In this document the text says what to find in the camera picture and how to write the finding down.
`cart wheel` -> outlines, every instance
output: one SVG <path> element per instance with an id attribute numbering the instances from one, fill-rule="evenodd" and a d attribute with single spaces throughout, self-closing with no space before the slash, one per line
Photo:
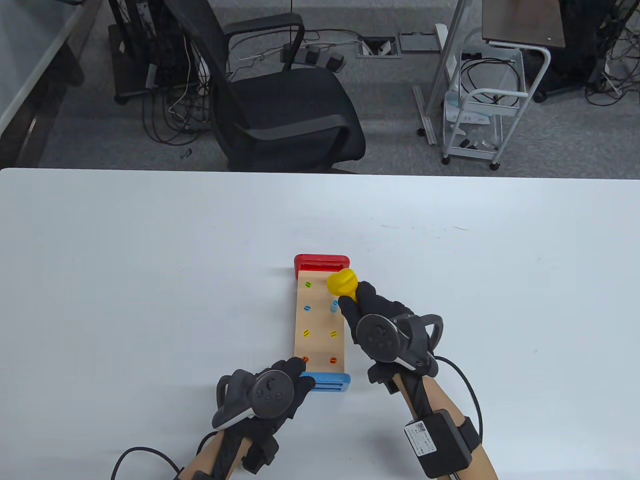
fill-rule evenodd
<path id="1" fill-rule="evenodd" d="M 545 92 L 541 92 L 540 90 L 536 90 L 536 93 L 533 94 L 533 101 L 535 103 L 546 102 L 548 99 L 548 95 Z"/>

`chair backrest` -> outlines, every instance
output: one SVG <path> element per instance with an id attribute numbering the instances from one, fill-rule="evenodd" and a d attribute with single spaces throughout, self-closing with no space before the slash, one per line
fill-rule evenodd
<path id="1" fill-rule="evenodd" d="M 228 40 L 207 0 L 164 0 L 209 68 L 209 116 L 220 148 L 227 155 L 237 142 L 236 124 L 248 128 L 227 79 Z"/>

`black office chair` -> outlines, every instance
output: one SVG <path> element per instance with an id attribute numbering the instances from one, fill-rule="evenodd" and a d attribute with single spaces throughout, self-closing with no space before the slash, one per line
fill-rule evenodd
<path id="1" fill-rule="evenodd" d="M 229 170 L 328 171 L 359 160 L 365 138 L 347 93 L 325 68 L 291 69 L 305 28 L 297 13 L 283 13 L 222 28 L 207 0 L 165 0 L 211 73 L 211 127 Z M 230 82 L 229 40 L 240 33 L 298 28 L 281 72 Z"/>

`chair armrest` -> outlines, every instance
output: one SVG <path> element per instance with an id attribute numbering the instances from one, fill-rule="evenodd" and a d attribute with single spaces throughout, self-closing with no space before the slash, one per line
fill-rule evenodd
<path id="1" fill-rule="evenodd" d="M 297 13 L 280 13 L 270 17 L 262 17 L 259 19 L 244 20 L 242 22 L 230 23 L 223 27 L 223 31 L 227 40 L 234 35 L 240 33 L 248 33 L 253 31 L 275 30 L 284 27 L 298 27 L 304 29 L 302 17 Z"/>
<path id="2" fill-rule="evenodd" d="M 325 132 L 332 129 L 345 129 L 349 131 L 349 124 L 342 115 L 327 115 L 313 120 L 304 120 L 295 124 L 280 125 L 270 129 L 243 129 L 242 130 L 253 141 L 273 141 L 285 138 L 299 137 L 310 133 Z"/>

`red end block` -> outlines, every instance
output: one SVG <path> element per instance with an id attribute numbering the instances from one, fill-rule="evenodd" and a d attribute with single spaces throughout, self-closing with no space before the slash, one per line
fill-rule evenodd
<path id="1" fill-rule="evenodd" d="M 311 255 L 301 253 L 293 259 L 296 268 L 296 279 L 300 270 L 307 271 L 340 271 L 349 268 L 349 257 L 345 255 Z"/>

